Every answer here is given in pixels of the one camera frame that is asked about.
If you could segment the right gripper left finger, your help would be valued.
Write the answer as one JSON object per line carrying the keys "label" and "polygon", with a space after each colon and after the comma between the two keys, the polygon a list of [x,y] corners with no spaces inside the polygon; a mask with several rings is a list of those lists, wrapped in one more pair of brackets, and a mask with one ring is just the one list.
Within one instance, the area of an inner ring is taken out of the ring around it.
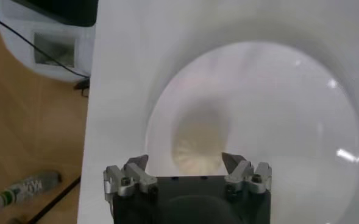
{"label": "right gripper left finger", "polygon": [[121,169],[116,165],[106,167],[103,171],[105,200],[112,201],[115,195],[130,197],[137,187],[144,194],[156,193],[157,177],[145,172],[148,159],[148,155],[141,155],[128,159]]}

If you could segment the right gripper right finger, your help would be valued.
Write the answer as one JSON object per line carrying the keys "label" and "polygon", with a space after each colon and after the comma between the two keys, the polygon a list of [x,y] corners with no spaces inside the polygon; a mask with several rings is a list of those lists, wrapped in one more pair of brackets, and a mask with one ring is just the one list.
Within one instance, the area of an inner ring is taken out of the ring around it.
{"label": "right gripper right finger", "polygon": [[241,155],[226,152],[221,155],[228,172],[224,180],[234,192],[241,191],[245,184],[249,185],[249,191],[253,194],[271,192],[272,168],[268,163],[260,162],[254,168],[253,164]]}

